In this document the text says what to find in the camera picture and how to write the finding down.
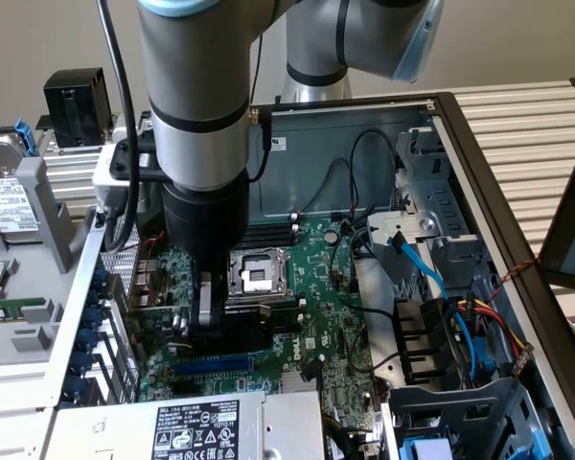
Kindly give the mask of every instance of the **capacitor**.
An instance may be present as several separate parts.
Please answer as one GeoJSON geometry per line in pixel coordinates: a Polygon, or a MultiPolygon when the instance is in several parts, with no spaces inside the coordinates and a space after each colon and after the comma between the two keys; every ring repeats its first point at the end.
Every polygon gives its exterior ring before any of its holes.
{"type": "Polygon", "coordinates": [[[362,408],[366,410],[369,405],[371,405],[371,394],[368,391],[365,391],[362,394],[362,408]]]}
{"type": "Polygon", "coordinates": [[[338,244],[338,233],[331,229],[326,230],[324,232],[324,242],[330,247],[336,246],[338,244]]]}
{"type": "Polygon", "coordinates": [[[177,331],[180,326],[181,326],[181,315],[179,313],[175,313],[172,316],[172,328],[177,331]]]}

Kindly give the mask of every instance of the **warning label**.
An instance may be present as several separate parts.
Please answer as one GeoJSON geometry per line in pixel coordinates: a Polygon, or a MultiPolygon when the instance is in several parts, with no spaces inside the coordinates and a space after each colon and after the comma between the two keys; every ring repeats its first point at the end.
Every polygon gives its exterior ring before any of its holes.
{"type": "Polygon", "coordinates": [[[38,230],[28,197],[15,178],[0,179],[0,231],[3,233],[38,230]]]}
{"type": "Polygon", "coordinates": [[[239,456],[239,401],[157,410],[151,460],[232,460],[239,456]]]}

